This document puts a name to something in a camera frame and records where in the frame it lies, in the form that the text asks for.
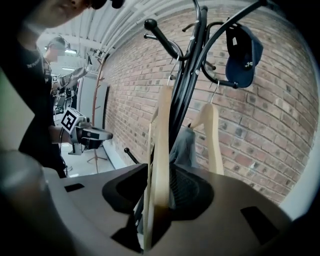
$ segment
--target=wooden coat rack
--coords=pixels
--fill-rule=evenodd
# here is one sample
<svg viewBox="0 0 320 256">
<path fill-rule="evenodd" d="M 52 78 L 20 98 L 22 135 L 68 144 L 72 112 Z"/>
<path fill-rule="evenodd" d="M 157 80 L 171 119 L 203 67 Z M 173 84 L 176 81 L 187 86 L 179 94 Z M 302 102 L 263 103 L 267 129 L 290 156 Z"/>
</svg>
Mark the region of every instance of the wooden coat rack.
<svg viewBox="0 0 320 256">
<path fill-rule="evenodd" d="M 93 126 L 95 126 L 95 112 L 96 112 L 96 110 L 98 108 L 101 107 L 101 106 L 97 106 L 96 107 L 96 100 L 97 100 L 98 89 L 101 86 L 101 84 L 99 84 L 99 82 L 102 81 L 103 79 L 105 79 L 104 77 L 100 78 L 105 62 L 106 62 L 106 59 L 104 59 L 102 62 L 100 62 L 100 69 L 99 69 L 98 77 L 96 79 L 95 90 L 94 90 L 94 94 L 93 94 L 92 118 L 91 118 L 91 122 L 92 122 Z M 87 161 L 87 163 L 89 163 L 92 159 L 94 159 L 94 161 L 95 161 L 96 173 L 99 173 L 99 170 L 98 170 L 98 159 L 102 159 L 102 160 L 106 160 L 106 161 L 108 160 L 107 158 L 103 158 L 103 157 L 98 156 L 96 149 L 94 149 L 94 156 L 92 158 L 90 158 Z"/>
</svg>

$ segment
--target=person's arm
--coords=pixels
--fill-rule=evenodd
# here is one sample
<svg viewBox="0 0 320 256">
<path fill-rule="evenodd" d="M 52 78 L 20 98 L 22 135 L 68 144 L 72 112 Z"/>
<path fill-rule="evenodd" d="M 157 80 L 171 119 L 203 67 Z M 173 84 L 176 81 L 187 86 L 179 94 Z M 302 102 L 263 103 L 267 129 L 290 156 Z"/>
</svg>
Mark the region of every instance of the person's arm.
<svg viewBox="0 0 320 256">
<path fill-rule="evenodd" d="M 55 82 L 51 87 L 51 95 L 55 95 L 57 93 L 58 88 L 59 88 L 59 84 Z"/>
<path fill-rule="evenodd" d="M 61 133 L 61 129 L 62 127 L 56 127 L 56 126 L 49 126 L 48 127 L 49 129 L 49 133 L 50 133 L 50 137 L 51 137 L 51 141 L 53 144 L 57 144 L 57 143 L 60 143 L 60 133 Z M 62 132 L 62 140 L 61 140 L 62 143 L 70 143 L 72 144 L 71 142 L 71 139 L 70 139 L 70 135 L 69 133 L 67 133 L 65 130 Z"/>
</svg>

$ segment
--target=fluorescent light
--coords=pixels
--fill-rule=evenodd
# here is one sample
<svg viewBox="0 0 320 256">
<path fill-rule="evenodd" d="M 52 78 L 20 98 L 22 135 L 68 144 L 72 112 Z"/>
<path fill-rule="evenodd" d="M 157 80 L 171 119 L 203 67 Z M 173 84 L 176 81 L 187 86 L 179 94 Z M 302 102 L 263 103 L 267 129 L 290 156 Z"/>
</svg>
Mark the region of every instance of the fluorescent light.
<svg viewBox="0 0 320 256">
<path fill-rule="evenodd" d="M 74 68 L 67 68 L 67 67 L 63 67 L 62 69 L 63 69 L 63 70 L 71 70 L 71 71 L 74 71 L 74 70 L 75 70 Z"/>
<path fill-rule="evenodd" d="M 66 49 L 64 52 L 67 54 L 77 54 L 76 50 L 70 50 L 70 49 Z"/>
<path fill-rule="evenodd" d="M 67 54 L 77 54 L 76 50 L 71 50 L 71 49 L 66 49 L 64 52 Z"/>
</svg>

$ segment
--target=wooden hanger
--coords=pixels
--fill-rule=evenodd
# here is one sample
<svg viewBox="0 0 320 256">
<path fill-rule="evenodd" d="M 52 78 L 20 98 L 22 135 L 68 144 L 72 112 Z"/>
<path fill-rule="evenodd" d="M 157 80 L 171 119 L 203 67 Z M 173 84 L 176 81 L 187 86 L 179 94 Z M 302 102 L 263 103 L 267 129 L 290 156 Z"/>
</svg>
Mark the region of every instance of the wooden hanger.
<svg viewBox="0 0 320 256">
<path fill-rule="evenodd" d="M 153 237 L 162 235 L 168 223 L 170 169 L 169 169 L 169 115 L 173 88 L 164 85 L 159 92 L 158 108 L 151 118 L 148 133 L 148 180 L 144 191 L 143 240 L 144 250 L 152 246 Z M 151 168 L 151 128 L 158 116 L 155 129 L 154 155 Z"/>
<path fill-rule="evenodd" d="M 191 122 L 190 128 L 194 129 L 201 124 L 204 124 L 204 132 L 206 135 L 206 142 L 209 155 L 209 172 L 224 175 L 224 165 L 219 146 L 219 112 L 217 107 L 212 104 L 212 100 L 216 93 L 218 85 L 213 93 L 210 103 L 205 104 L 195 119 Z"/>
</svg>

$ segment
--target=hanger hook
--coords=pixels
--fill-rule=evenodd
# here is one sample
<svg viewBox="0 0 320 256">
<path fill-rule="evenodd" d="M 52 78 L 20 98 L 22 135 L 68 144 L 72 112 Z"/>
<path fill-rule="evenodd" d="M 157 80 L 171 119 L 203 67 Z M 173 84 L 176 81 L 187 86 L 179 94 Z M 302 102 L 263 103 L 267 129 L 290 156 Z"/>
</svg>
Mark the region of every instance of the hanger hook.
<svg viewBox="0 0 320 256">
<path fill-rule="evenodd" d="M 213 92 L 213 95 L 212 95 L 212 98 L 211 98 L 211 101 L 210 101 L 211 104 L 212 104 L 212 100 L 214 99 L 214 96 L 215 96 L 215 94 L 216 94 L 216 91 L 217 91 L 219 85 L 220 85 L 220 80 L 218 80 L 218 85 L 216 86 L 216 88 L 215 88 L 215 90 L 214 90 L 214 92 Z"/>
<path fill-rule="evenodd" d="M 169 77 L 168 77 L 168 82 L 166 83 L 166 85 L 168 86 L 169 85 L 169 82 L 170 82 L 170 78 L 171 78 L 171 75 L 172 75 L 172 72 L 174 71 L 174 69 L 175 69 L 175 66 L 176 66 L 176 64 L 178 63 L 178 61 L 179 61 L 179 54 L 178 54 L 178 57 L 176 58 L 176 62 L 174 63 L 174 65 L 173 65 L 173 68 L 171 69 L 171 72 L 170 72 L 170 74 L 169 74 Z"/>
</svg>

